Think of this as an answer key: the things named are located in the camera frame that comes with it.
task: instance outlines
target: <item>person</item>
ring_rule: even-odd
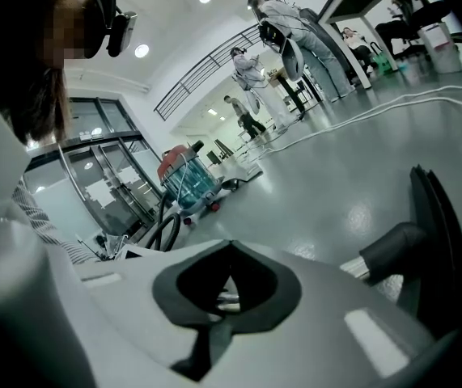
[[[259,56],[247,59],[243,49],[233,48],[231,49],[231,57],[235,66],[235,80],[244,91],[253,89],[256,92],[272,116],[276,125],[276,132],[284,133],[288,129],[288,125],[294,120],[290,118],[290,111],[276,90],[258,70]]]
[[[413,33],[413,29],[411,28],[413,14],[412,0],[392,0],[392,4],[396,5],[401,12],[401,15],[397,15],[388,7],[392,17],[400,17],[401,19],[380,23],[375,27],[375,30],[387,45],[391,55],[394,56],[392,39],[412,39],[415,33]]]
[[[65,138],[70,112],[64,59],[93,57],[107,17],[115,14],[115,0],[0,0],[0,112],[23,144]],[[63,248],[73,264],[99,260],[64,238],[22,180],[12,200],[40,239]]]
[[[367,74],[372,72],[372,65],[374,64],[374,62],[372,61],[371,50],[369,49],[369,47],[367,47],[365,37],[358,32],[352,31],[348,27],[344,27],[342,35],[344,36],[345,44],[349,46],[354,56],[360,61],[363,61],[364,71]]]
[[[238,116],[238,124],[243,125],[245,131],[250,135],[251,139],[257,137],[257,133],[262,134],[266,131],[265,126],[261,122],[258,122],[248,111],[248,109],[236,98],[231,98],[229,95],[226,95],[223,98],[225,103],[230,103],[234,108],[236,115]]]
[[[293,7],[278,0],[248,0],[258,18],[268,18],[285,37],[294,40],[313,78],[326,96],[335,102],[354,91],[344,70],[331,50],[308,28],[308,21]]]

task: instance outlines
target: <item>staircase railing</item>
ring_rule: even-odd
[[[231,61],[231,49],[235,46],[248,49],[260,41],[257,26],[251,26],[205,56],[162,98],[155,111],[166,120],[208,77]]]

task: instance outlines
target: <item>ceiling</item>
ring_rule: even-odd
[[[260,55],[260,61],[268,72],[272,69],[281,69],[282,61],[279,55],[271,50]],[[217,85],[204,99],[202,99],[176,126],[175,131],[178,133],[194,134],[211,133],[215,131],[224,121],[220,116],[226,119],[235,119],[235,112],[231,105],[223,101],[223,97],[240,99],[245,105],[245,95],[238,84],[229,76]],[[214,116],[207,111],[214,109],[218,115]]]
[[[67,68],[85,68],[116,75],[136,82],[149,83],[161,63],[180,47],[188,36],[217,25],[222,19],[238,15],[247,21],[253,14],[247,10],[247,0],[117,0],[123,11],[135,11],[138,21],[129,48],[119,57],[111,58],[100,50],[94,59],[68,61]],[[229,36],[222,36],[222,42]],[[148,44],[150,53],[137,59],[134,50]]]

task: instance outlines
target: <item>shiny floor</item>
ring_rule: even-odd
[[[267,146],[287,146],[397,96],[446,85],[462,73],[436,74],[424,59],[379,77],[336,103],[314,107],[305,121]],[[462,101],[462,91],[428,95]],[[239,239],[340,265],[412,212],[409,173],[433,170],[462,227],[462,107],[434,101],[325,133],[256,162],[264,174],[222,200],[217,213],[182,227],[176,248],[213,238]],[[252,161],[250,153],[244,161]]]

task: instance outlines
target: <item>brown hair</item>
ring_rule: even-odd
[[[0,0],[0,111],[23,143],[66,135],[64,72],[36,57],[36,39],[60,1]]]

